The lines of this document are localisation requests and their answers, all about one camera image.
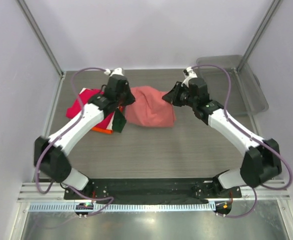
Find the salmon pink t shirt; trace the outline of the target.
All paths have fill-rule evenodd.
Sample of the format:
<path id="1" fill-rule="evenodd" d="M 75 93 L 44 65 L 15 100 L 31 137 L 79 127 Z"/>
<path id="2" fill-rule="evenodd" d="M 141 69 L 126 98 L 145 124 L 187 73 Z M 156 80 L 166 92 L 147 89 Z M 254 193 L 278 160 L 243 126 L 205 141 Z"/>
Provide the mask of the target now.
<path id="1" fill-rule="evenodd" d="M 176 121 L 173 106 L 164 101 L 166 94 L 151 86 L 132 87 L 135 102 L 126 106 L 124 116 L 128 123 L 141 127 L 172 128 Z"/>

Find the green t shirt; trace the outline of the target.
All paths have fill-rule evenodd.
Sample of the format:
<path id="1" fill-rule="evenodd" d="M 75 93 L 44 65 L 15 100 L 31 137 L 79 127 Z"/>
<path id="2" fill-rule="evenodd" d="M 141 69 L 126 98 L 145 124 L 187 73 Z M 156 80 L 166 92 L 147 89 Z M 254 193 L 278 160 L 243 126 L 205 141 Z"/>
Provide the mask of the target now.
<path id="1" fill-rule="evenodd" d="M 112 130 L 116 133 L 122 133 L 126 123 L 127 120 L 125 116 L 119 109 L 117 109 L 113 115 Z"/>

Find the magenta t shirt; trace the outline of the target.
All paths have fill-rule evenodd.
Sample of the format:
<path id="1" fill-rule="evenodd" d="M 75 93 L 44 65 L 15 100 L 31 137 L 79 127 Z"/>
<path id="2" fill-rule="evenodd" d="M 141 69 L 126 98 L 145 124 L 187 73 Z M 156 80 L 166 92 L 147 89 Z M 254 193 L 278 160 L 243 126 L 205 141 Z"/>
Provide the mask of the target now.
<path id="1" fill-rule="evenodd" d="M 71 107 L 66 110 L 65 116 L 68 119 L 73 119 L 81 111 L 80 103 L 76 99 Z"/>

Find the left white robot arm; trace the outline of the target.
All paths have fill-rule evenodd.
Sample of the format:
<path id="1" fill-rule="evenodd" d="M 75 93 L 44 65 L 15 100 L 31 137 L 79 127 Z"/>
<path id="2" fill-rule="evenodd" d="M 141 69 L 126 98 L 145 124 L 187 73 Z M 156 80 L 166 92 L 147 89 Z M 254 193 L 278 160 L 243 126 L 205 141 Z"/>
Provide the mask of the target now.
<path id="1" fill-rule="evenodd" d="M 93 127 L 102 122 L 120 106 L 131 105 L 135 98 L 127 78 L 120 74 L 109 77 L 104 92 L 95 94 L 83 109 L 64 127 L 48 138 L 38 137 L 34 142 L 34 166 L 57 183 L 75 188 L 83 200 L 89 199 L 93 187 L 89 178 L 73 168 L 68 155 L 74 146 Z"/>

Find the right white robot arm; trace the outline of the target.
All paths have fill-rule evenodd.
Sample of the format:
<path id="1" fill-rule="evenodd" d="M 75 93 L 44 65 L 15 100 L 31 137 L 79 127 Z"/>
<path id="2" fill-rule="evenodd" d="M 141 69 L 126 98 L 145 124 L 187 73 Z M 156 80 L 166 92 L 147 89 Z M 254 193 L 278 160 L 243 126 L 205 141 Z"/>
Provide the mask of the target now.
<path id="1" fill-rule="evenodd" d="M 178 81 L 162 99 L 176 107 L 191 107 L 199 120 L 221 133 L 243 156 L 240 168 L 213 177 L 211 187 L 216 197 L 225 197 L 233 187 L 256 188 L 282 172 L 278 143 L 263 139 L 236 121 L 218 101 L 210 98 L 202 78 L 191 78 L 187 84 Z"/>

